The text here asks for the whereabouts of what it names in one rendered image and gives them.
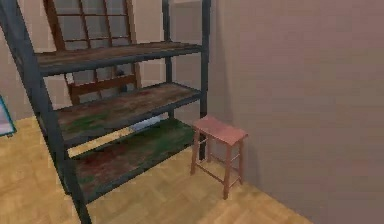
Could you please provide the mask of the brown framed glass door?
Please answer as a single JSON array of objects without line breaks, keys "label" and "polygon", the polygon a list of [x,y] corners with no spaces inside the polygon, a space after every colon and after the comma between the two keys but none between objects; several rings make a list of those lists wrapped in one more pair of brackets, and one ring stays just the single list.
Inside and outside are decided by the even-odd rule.
[{"label": "brown framed glass door", "polygon": [[[123,46],[137,41],[132,0],[43,0],[57,50]],[[71,103],[134,90],[141,86],[137,63],[64,75]]]}]

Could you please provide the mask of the dark metal shelf unit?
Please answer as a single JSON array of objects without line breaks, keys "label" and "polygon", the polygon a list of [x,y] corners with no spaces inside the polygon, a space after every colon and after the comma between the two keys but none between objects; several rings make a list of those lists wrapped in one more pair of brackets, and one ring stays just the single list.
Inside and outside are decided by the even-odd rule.
[{"label": "dark metal shelf unit", "polygon": [[[17,0],[0,0],[0,27],[3,30],[33,112],[47,144],[59,179],[73,201],[81,224],[92,224],[87,204],[127,182],[122,175],[88,193],[81,189],[77,165],[68,150],[139,121],[167,113],[194,101],[200,102],[200,115],[207,114],[209,35],[211,0],[201,0],[202,42],[174,42],[170,38],[169,0],[162,0],[164,39],[160,42],[125,46],[37,53]],[[201,87],[194,89],[172,80],[174,56],[201,55]],[[55,110],[44,79],[53,75],[164,59],[166,80],[80,105]]]}]

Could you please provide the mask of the teal framed panel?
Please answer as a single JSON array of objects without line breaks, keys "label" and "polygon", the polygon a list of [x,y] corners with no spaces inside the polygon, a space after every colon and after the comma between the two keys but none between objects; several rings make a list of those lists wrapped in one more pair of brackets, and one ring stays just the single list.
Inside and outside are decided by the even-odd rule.
[{"label": "teal framed panel", "polygon": [[17,132],[3,97],[0,95],[0,137],[12,137]]}]

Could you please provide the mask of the red wooden stool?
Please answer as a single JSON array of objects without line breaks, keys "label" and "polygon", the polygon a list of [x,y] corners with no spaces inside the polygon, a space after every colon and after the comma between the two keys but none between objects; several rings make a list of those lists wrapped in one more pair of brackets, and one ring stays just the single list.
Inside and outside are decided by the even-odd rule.
[{"label": "red wooden stool", "polygon": [[[192,149],[192,158],[190,174],[194,175],[199,168],[209,176],[216,179],[223,185],[223,199],[229,196],[230,188],[239,182],[243,184],[244,179],[244,140],[248,134],[237,127],[226,124],[215,117],[205,116],[193,123],[194,140]],[[218,158],[211,152],[211,142],[216,140],[226,146],[226,157],[224,160]],[[207,147],[207,162],[212,159],[222,163],[225,166],[224,178],[216,176],[205,167],[197,163],[198,151],[200,145],[205,143]]]}]

